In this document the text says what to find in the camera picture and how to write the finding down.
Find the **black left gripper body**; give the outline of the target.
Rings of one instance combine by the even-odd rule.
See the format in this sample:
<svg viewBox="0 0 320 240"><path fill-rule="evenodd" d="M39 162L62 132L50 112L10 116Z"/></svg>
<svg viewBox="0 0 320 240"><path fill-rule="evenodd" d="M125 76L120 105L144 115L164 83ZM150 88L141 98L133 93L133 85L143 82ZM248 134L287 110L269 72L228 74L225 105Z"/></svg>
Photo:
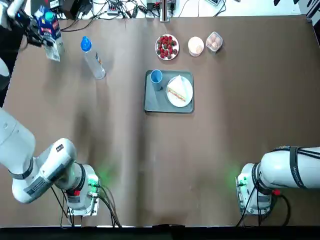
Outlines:
<svg viewBox="0 0 320 240"><path fill-rule="evenodd" d="M22 29L23 34L27 37L28 35L37 36L30 31L30 24L35 24L35 20L30 17L26 12L20 8L15 15L16 24Z"/></svg>

